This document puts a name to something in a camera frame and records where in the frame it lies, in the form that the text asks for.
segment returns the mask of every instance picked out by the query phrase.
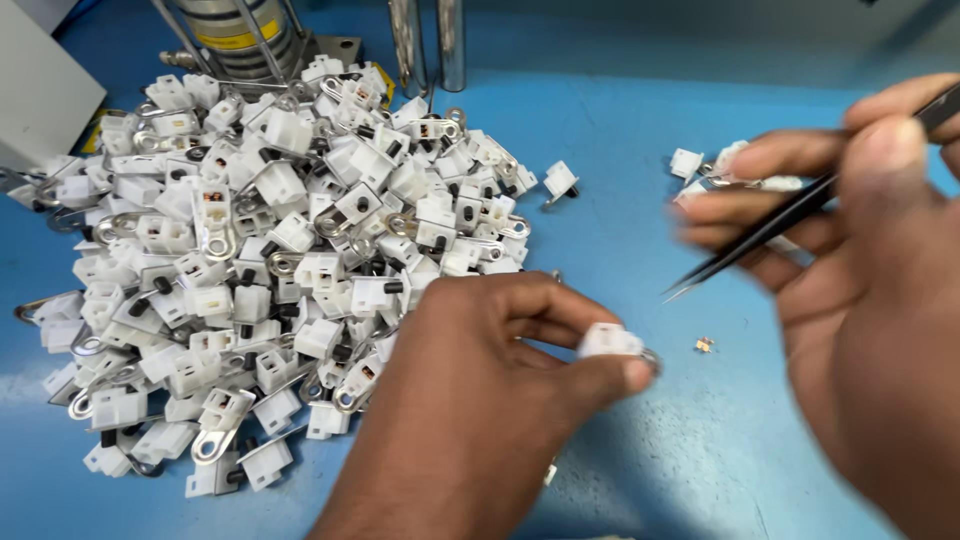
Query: fingernail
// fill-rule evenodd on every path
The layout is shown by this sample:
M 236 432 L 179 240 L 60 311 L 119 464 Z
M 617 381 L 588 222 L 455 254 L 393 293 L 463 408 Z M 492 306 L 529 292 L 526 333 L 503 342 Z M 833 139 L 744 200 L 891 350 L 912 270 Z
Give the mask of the fingernail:
M 623 375 L 627 389 L 635 394 L 650 385 L 651 379 L 659 374 L 658 368 L 642 356 L 623 365 Z
M 865 157 L 872 168 L 899 170 L 914 164 L 918 148 L 926 144 L 924 127 L 913 118 L 877 122 L 863 140 Z

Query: black tweezers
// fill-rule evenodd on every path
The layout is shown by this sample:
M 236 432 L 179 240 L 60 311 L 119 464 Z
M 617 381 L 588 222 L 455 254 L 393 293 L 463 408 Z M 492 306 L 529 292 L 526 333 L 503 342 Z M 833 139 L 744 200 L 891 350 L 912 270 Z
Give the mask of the black tweezers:
M 948 88 L 933 101 L 920 108 L 913 116 L 920 120 L 926 132 L 930 133 L 957 112 L 960 112 L 960 84 Z M 701 263 L 664 291 L 667 292 L 684 285 L 684 288 L 667 299 L 666 302 L 689 292 L 721 270 L 736 264 L 754 249 L 786 233 L 794 225 L 819 212 L 833 198 L 831 188 L 837 178 L 836 171 L 830 171 L 771 210 L 736 240 L 720 248 L 713 258 Z

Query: hand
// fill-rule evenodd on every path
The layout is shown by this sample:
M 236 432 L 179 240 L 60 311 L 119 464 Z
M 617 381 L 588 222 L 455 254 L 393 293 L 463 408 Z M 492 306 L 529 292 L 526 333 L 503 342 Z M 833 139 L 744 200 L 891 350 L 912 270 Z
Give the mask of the hand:
M 777 296 L 790 381 L 827 456 L 915 538 L 960 533 L 960 203 L 925 181 L 926 139 L 909 116 L 958 81 L 892 86 L 854 104 L 843 131 L 772 132 L 732 165 L 761 179 L 840 164 L 839 210 L 787 234 L 816 261 L 804 270 L 763 249 L 743 265 Z M 960 172 L 960 116 L 930 140 Z M 783 197 L 694 197 L 678 209 L 680 237 L 716 249 Z
M 596 322 L 619 323 L 541 272 L 431 283 L 313 537 L 506 537 L 566 438 L 653 377 L 634 356 L 566 364 L 516 339 L 574 348 Z

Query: chrome metal rod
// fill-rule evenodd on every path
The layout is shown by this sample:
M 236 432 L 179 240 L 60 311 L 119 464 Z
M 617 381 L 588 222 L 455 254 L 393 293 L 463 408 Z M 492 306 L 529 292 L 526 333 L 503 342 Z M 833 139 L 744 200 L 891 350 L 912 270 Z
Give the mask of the chrome metal rod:
M 448 92 L 459 92 L 467 87 L 464 0 L 437 0 L 437 37 L 440 41 L 440 86 Z
M 180 22 L 177 18 L 167 9 L 167 4 L 165 0 L 150 0 L 154 3 L 154 7 L 160 16 L 163 17 L 163 20 L 167 22 L 167 26 L 170 27 L 170 30 L 174 31 L 174 34 L 180 39 L 180 42 L 183 43 L 183 48 L 190 53 L 194 60 L 197 62 L 197 66 L 200 67 L 200 70 L 203 71 L 206 75 L 213 76 L 213 70 L 210 69 L 210 64 L 206 63 L 206 59 L 203 55 L 200 54 L 200 50 L 197 49 L 197 46 L 193 44 L 193 39 L 183 30 L 183 27 L 180 25 Z
M 297 16 L 297 10 L 294 9 L 293 1 L 283 0 L 283 7 L 287 9 L 287 16 L 290 17 L 290 22 L 294 24 L 294 30 L 297 31 L 297 36 L 301 38 L 306 36 L 306 32 L 303 31 L 303 25 L 300 24 L 300 18 Z
M 417 0 L 388 0 L 390 26 L 394 31 L 396 62 L 400 68 L 403 95 L 425 96 L 426 65 L 423 63 L 423 36 L 420 34 L 420 6 Z
M 243 21 L 247 23 L 247 28 L 250 30 L 250 33 L 253 34 L 253 39 L 256 40 L 256 46 L 260 48 L 260 53 L 263 54 L 264 60 L 267 61 L 267 67 L 270 68 L 270 72 L 280 84 L 286 85 L 287 80 L 283 77 L 283 70 L 280 69 L 280 64 L 276 62 L 274 51 L 270 50 L 270 44 L 267 43 L 267 40 L 263 37 L 263 32 L 260 32 L 260 25 L 256 22 L 256 19 L 253 18 L 253 13 L 250 11 L 250 6 L 247 5 L 247 0 L 234 0 L 233 3 L 236 4 L 237 11 L 240 12 Z

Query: tweezer tip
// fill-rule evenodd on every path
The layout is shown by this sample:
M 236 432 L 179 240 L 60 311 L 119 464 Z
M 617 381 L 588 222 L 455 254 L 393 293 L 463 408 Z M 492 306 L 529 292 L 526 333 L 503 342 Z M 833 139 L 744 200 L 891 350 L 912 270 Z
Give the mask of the tweezer tip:
M 676 299 L 680 298 L 681 296 L 683 296 L 684 294 L 686 294 L 686 293 L 690 292 L 691 290 L 697 288 L 698 286 L 700 286 L 699 283 L 694 283 L 693 285 L 687 285 L 686 287 L 684 287 L 684 288 L 680 289 L 679 291 L 677 291 L 677 292 L 676 292 L 673 296 L 671 296 L 670 298 L 664 300 L 664 301 L 663 301 L 663 304 L 666 304 L 666 303 L 668 303 L 668 302 L 671 302 L 671 301 L 673 301 L 673 300 L 676 300 Z

